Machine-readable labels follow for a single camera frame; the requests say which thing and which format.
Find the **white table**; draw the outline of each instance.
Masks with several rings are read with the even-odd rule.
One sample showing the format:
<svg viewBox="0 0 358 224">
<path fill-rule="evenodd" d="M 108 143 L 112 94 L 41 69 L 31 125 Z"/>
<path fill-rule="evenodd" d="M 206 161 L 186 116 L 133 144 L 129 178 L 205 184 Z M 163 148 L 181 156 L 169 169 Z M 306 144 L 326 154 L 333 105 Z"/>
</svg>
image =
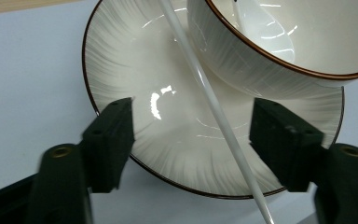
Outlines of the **white table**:
<svg viewBox="0 0 358 224">
<path fill-rule="evenodd" d="M 96 117 L 82 75 L 83 34 L 96 0 L 0 14 L 0 188 L 36 172 L 41 154 L 77 143 Z M 338 142 L 358 146 L 358 81 L 346 87 Z M 276 223 L 314 212 L 310 193 L 268 197 Z M 91 196 L 95 223 L 263 223 L 255 202 L 202 197 L 129 161 L 120 190 Z"/>
</svg>

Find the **white bowl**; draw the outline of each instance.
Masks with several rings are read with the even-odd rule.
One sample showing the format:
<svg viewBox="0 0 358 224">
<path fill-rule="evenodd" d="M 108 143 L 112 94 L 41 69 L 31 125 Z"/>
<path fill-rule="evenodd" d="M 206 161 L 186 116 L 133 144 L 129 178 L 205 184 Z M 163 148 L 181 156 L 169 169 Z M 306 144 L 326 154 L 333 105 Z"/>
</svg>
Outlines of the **white bowl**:
<svg viewBox="0 0 358 224">
<path fill-rule="evenodd" d="M 358 78 L 358 1 L 248 1 L 282 25 L 295 59 L 286 62 L 239 32 L 231 0 L 188 1 L 200 57 L 227 84 L 257 97 L 293 99 Z"/>
<path fill-rule="evenodd" d="M 186 0 L 172 4 L 187 30 Z M 250 190 L 186 64 L 158 0 L 103 0 L 90 17 L 83 69 L 96 111 L 133 97 L 132 157 L 159 178 L 201 195 L 249 198 Z M 254 97 L 205 72 L 263 192 L 282 190 L 249 146 Z M 343 92 L 320 87 L 310 99 L 279 101 L 322 130 L 324 145 L 337 137 Z"/>
</svg>

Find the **screw hole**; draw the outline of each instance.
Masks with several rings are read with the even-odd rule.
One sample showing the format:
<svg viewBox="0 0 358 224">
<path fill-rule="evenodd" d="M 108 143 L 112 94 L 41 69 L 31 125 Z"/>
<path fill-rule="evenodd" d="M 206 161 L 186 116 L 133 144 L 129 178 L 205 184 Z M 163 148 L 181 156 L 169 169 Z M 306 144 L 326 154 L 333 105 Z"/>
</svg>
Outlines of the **screw hole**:
<svg viewBox="0 0 358 224">
<path fill-rule="evenodd" d="M 52 151 L 51 157 L 52 158 L 64 157 L 64 156 L 68 155 L 69 153 L 71 153 L 71 148 L 69 148 L 69 147 L 59 147 L 59 148 L 56 148 L 56 149 L 54 149 Z"/>
<path fill-rule="evenodd" d="M 358 149 L 352 147 L 342 147 L 341 150 L 348 156 L 358 157 Z"/>
</svg>

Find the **brown rim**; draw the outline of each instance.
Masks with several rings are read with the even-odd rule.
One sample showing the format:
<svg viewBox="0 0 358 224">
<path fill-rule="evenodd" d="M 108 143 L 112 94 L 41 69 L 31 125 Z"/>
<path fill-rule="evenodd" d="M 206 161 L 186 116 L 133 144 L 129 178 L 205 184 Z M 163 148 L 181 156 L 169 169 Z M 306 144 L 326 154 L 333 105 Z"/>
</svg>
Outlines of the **brown rim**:
<svg viewBox="0 0 358 224">
<path fill-rule="evenodd" d="M 91 12 L 91 15 L 89 16 L 89 21 L 87 22 L 87 25 L 86 25 L 86 30 L 84 32 L 84 35 L 83 35 L 83 43 L 82 43 L 82 69 L 83 69 L 83 78 L 84 78 L 84 82 L 85 82 L 85 85 L 86 85 L 86 89 L 87 89 L 87 93 L 89 95 L 89 100 L 92 104 L 92 107 L 94 108 L 94 111 L 95 113 L 97 114 L 97 116 L 100 115 L 100 111 L 95 103 L 95 100 L 94 100 L 94 97 L 92 96 L 92 92 L 91 92 L 91 89 L 90 89 L 90 85 L 89 85 L 89 80 L 87 78 L 87 68 L 86 68 L 86 42 L 87 42 L 87 34 L 89 32 L 89 28 L 90 28 L 90 24 L 91 24 L 91 21 L 92 21 L 92 18 L 94 17 L 99 5 L 101 4 L 103 0 L 100 0 L 97 5 L 95 6 L 95 8 L 92 10 Z M 341 129 L 341 124 L 342 124 L 342 120 L 343 120 L 343 116 L 344 116 L 344 104 L 345 104 L 345 96 L 344 96 L 344 88 L 342 87 L 342 107 L 341 107 L 341 115 L 340 115 L 340 120 L 339 120 L 339 124 L 338 124 L 338 127 L 337 127 L 337 133 L 336 133 L 336 136 L 334 137 L 334 140 L 333 140 L 333 143 L 336 143 L 336 140 L 338 138 L 338 134 L 339 134 L 339 131 Z M 228 199 L 228 200 L 244 200 L 244 199 L 253 199 L 253 195 L 236 195 L 236 196 L 233 196 L 233 195 L 223 195 L 223 194 L 212 194 L 212 193 L 207 193 L 207 192 L 204 192 L 204 191 L 200 191 L 200 190 L 196 190 L 196 189 L 191 189 L 189 187 L 186 187 L 184 185 L 181 185 L 179 183 L 176 183 L 172 180 L 170 180 L 169 178 L 163 176 L 163 175 L 160 175 L 159 173 L 157 173 L 156 171 L 154 171 L 153 169 L 151 169 L 150 167 L 148 167 L 146 164 L 142 163 L 140 160 L 138 160 L 135 156 L 133 156 L 131 154 L 131 158 L 133 161 L 135 161 L 137 164 L 139 164 L 141 167 L 143 167 L 148 173 L 154 175 L 155 177 L 163 180 L 164 182 L 170 184 L 170 185 L 173 185 L 179 189 L 183 189 L 185 191 L 188 191 L 188 192 L 191 192 L 191 193 L 195 193 L 195 194 L 198 194 L 198 195 L 201 195 L 201 196 L 206 196 L 206 197 L 210 197 L 210 198 L 217 198 L 217 199 Z M 270 196 L 270 195 L 273 195 L 273 194 L 276 194 L 276 193 L 279 193 L 279 192 L 282 192 L 286 190 L 286 188 L 280 188 L 280 189 L 275 189 L 275 190 L 272 190 L 272 191 L 269 191 L 269 192 L 266 192 L 264 193 L 265 196 Z"/>
<path fill-rule="evenodd" d="M 358 73 L 352 73 L 352 74 L 345 74 L 345 75 L 334 75 L 334 74 L 328 74 L 328 73 L 321 73 L 312 71 L 309 69 L 305 69 L 299 66 L 296 66 L 294 64 L 288 63 L 280 58 L 275 57 L 274 55 L 266 52 L 265 50 L 258 47 L 254 42 L 252 42 L 250 39 L 246 38 L 241 32 L 239 32 L 231 23 L 223 16 L 223 14 L 217 9 L 216 5 L 213 3 L 213 0 L 205 0 L 208 7 L 212 10 L 213 14 L 219 19 L 227 28 L 228 30 L 234 34 L 239 40 L 241 40 L 244 44 L 249 46 L 250 48 L 254 49 L 267 59 L 285 67 L 292 71 L 295 71 L 299 74 L 306 75 L 309 77 L 317 77 L 322 79 L 328 79 L 328 80 L 335 80 L 335 81 L 346 81 L 346 80 L 354 80 L 358 78 Z"/>
</svg>

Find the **white saucer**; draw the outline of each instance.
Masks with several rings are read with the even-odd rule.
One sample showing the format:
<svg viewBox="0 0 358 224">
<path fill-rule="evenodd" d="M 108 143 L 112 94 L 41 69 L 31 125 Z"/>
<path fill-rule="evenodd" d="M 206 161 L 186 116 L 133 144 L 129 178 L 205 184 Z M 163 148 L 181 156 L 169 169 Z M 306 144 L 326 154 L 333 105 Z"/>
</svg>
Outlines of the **white saucer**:
<svg viewBox="0 0 358 224">
<path fill-rule="evenodd" d="M 172 1 L 186 28 L 186 1 Z M 177 46 L 157 0 L 103 0 L 90 17 L 83 46 L 89 96 L 102 111 L 133 97 L 133 158 L 151 173 L 199 194 L 251 193 Z M 282 190 L 249 146 L 253 97 L 230 88 L 204 67 L 263 192 Z M 343 91 L 321 88 L 312 99 L 279 101 L 335 141 Z"/>
</svg>

